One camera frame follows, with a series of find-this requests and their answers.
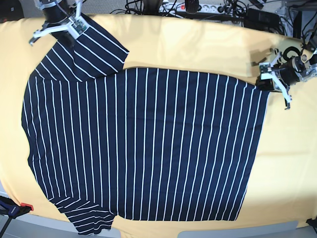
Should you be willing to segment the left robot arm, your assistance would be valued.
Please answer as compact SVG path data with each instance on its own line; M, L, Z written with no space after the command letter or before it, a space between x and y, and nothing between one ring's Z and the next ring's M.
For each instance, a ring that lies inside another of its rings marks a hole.
M290 46L281 52L273 50L271 62L259 64L256 86L262 91L288 93L290 86L317 76L317 34L313 33L302 49Z

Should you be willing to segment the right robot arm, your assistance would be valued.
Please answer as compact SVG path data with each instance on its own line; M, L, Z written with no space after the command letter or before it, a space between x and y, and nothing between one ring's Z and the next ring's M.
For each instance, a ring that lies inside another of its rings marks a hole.
M36 0L35 3L45 17L40 31L66 25L70 22L69 18L74 13L74 8L70 7L66 0ZM55 31L49 34L68 48L72 48L74 45L75 40L67 30Z

